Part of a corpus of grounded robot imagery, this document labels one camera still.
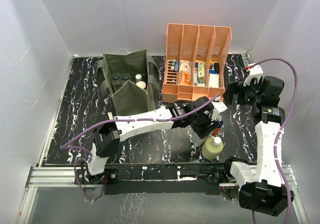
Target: marble floor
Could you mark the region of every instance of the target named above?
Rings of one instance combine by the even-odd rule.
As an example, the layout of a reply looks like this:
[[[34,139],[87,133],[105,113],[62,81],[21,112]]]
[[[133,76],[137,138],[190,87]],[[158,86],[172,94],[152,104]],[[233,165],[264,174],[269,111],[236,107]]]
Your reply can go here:
[[[111,96],[105,99],[96,85],[96,66],[100,57],[75,58],[72,63],[61,109],[43,166],[72,165],[86,154],[78,150],[60,150],[60,146],[91,125],[106,119],[107,112],[115,113]],[[161,65],[160,86],[162,87],[165,57],[154,56]],[[240,54],[229,54],[224,69],[225,87],[229,81],[246,77]],[[162,106],[162,94],[156,97],[156,105]],[[257,138],[254,119],[249,106],[234,103],[222,114],[223,127],[218,133],[224,149],[215,162],[224,162],[230,156],[244,158],[249,162],[257,160]],[[191,140],[190,127],[171,130],[157,130],[134,136],[120,143],[119,152],[109,158],[110,163],[177,163],[207,161]],[[91,150],[93,137],[86,135],[74,145]]]

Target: yellow bottle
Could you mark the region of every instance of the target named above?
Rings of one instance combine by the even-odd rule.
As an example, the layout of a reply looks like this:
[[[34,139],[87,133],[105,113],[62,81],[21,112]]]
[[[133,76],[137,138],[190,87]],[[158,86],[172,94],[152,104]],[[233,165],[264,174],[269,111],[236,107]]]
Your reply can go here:
[[[219,155],[223,148],[224,144],[220,137],[210,136],[204,143],[201,153],[204,158],[213,160]]]

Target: gray floor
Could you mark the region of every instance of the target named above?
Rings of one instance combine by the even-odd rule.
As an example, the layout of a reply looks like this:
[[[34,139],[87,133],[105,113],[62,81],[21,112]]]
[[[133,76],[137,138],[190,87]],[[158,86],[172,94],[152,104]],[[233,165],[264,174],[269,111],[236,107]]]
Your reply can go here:
[[[259,224],[282,224],[279,217],[256,214]],[[121,194],[85,202],[77,188],[38,188],[29,224],[251,224],[251,211],[238,202],[205,194]],[[297,224],[292,210],[290,224]]]

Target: bottle cap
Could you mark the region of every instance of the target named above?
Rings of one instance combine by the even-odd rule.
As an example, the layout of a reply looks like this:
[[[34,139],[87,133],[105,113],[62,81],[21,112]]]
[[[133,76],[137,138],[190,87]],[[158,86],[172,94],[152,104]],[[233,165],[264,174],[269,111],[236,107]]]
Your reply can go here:
[[[113,73],[112,74],[112,79],[113,80],[118,80],[118,79],[120,79],[120,75],[118,73]]]
[[[137,82],[139,82],[139,81],[141,81],[142,80],[142,76],[141,76],[141,74],[137,74],[136,76],[135,76],[135,80],[137,81]]]
[[[146,88],[146,83],[145,82],[143,82],[143,81],[139,81],[139,82],[137,82],[136,83],[136,85],[138,86],[138,87],[140,87],[140,88],[142,88],[142,89],[145,89]]]
[[[123,81],[129,80],[129,74],[128,74],[128,73],[123,73],[123,74],[121,75],[121,79],[122,79]]]
[[[215,137],[215,138],[213,139],[212,144],[215,145],[215,146],[219,146],[221,142],[222,142],[222,140],[221,140],[220,137]]]

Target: white wall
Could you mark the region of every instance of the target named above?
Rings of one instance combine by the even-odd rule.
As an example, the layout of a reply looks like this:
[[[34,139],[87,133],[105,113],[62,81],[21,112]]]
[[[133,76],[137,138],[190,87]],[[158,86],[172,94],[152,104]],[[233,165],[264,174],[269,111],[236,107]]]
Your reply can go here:
[[[165,54],[168,23],[232,27],[232,50],[252,49],[277,0],[43,0],[72,54],[148,48]]]
[[[320,170],[320,0],[279,0],[251,52],[251,61],[282,57],[298,73],[295,109],[283,138],[283,158],[291,164],[310,223],[319,223]],[[282,78],[280,106],[288,111],[294,77],[286,64],[262,64],[267,75]]]
[[[0,0],[0,219],[15,223],[72,55],[42,0]]]

